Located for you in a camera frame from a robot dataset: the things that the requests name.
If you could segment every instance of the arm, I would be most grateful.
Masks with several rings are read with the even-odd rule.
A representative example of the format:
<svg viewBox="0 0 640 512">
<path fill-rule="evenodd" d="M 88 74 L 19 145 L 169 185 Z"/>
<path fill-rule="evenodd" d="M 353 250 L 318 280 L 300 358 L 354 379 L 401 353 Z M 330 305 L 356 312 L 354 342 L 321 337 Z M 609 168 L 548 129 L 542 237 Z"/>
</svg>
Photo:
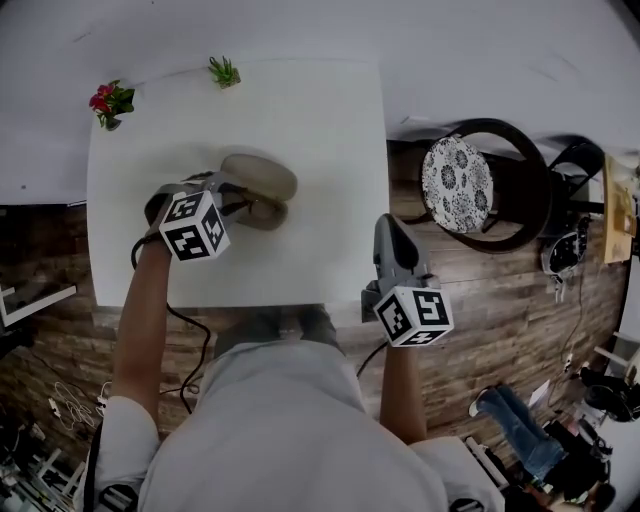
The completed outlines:
<svg viewBox="0 0 640 512">
<path fill-rule="evenodd" d="M 380 424 L 410 445 L 427 438 L 415 348 L 387 347 Z"/>
<path fill-rule="evenodd" d="M 139 403 L 156 423 L 170 263 L 164 242 L 143 246 L 120 318 L 111 388 L 112 396 Z"/>
</svg>

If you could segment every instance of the shirt sleeve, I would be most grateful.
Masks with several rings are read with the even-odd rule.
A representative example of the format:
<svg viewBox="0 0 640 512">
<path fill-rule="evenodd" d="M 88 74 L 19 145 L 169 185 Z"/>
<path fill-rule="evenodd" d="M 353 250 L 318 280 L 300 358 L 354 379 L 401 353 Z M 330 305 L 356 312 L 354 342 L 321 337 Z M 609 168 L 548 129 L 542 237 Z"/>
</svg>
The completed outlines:
<svg viewBox="0 0 640 512">
<path fill-rule="evenodd" d="M 114 396 L 107 402 L 102 422 L 100 451 L 96 462 L 95 499 L 115 484 L 131 487 L 136 494 L 147 475 L 160 438 L 151 415 L 137 402 L 122 396 Z M 86 469 L 74 496 L 76 510 L 83 509 Z"/>
<path fill-rule="evenodd" d="M 442 478 L 450 510 L 456 508 L 456 502 L 476 500 L 485 512 L 504 512 L 502 493 L 460 439 L 430 439 L 411 449 Z"/>
</svg>

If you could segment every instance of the white table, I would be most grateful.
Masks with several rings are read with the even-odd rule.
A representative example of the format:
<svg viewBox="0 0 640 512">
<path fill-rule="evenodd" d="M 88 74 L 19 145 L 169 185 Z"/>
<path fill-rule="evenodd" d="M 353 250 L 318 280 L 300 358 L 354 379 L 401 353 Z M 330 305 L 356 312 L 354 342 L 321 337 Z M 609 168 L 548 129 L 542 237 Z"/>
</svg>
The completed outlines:
<svg viewBox="0 0 640 512">
<path fill-rule="evenodd" d="M 215 261 L 173 262 L 178 307 L 358 300 L 375 278 L 374 224 L 389 210 L 382 94 L 375 64 L 238 64 L 220 91 L 206 69 L 145 83 L 114 132 L 91 133 L 88 231 L 99 305 L 122 306 L 146 201 L 168 182 L 216 169 L 231 153 L 270 156 L 298 177 L 275 232 L 234 225 Z"/>
</svg>

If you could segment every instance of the sneaker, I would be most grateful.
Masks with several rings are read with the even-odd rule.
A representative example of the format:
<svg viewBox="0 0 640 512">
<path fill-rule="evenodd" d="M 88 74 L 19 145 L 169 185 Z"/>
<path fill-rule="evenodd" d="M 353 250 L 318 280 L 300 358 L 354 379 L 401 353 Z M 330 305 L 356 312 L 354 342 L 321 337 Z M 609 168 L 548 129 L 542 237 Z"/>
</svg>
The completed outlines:
<svg viewBox="0 0 640 512">
<path fill-rule="evenodd" d="M 472 418 L 475 418 L 480 412 L 478 410 L 478 400 L 487 391 L 487 389 L 483 389 L 482 391 L 480 391 L 480 394 L 476 397 L 476 399 L 473 402 L 471 402 L 471 405 L 469 406 L 469 416 L 471 416 Z"/>
</svg>

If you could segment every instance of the round cushion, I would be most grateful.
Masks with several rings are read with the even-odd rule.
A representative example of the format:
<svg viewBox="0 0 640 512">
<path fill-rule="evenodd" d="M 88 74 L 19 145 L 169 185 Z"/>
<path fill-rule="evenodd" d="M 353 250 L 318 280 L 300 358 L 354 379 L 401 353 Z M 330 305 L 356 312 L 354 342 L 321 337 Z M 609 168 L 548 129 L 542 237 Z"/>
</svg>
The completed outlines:
<svg viewBox="0 0 640 512">
<path fill-rule="evenodd" d="M 438 140 L 422 162 L 422 192 L 433 220 L 455 233 L 478 231 L 493 203 L 489 165 L 457 137 Z"/>
</svg>

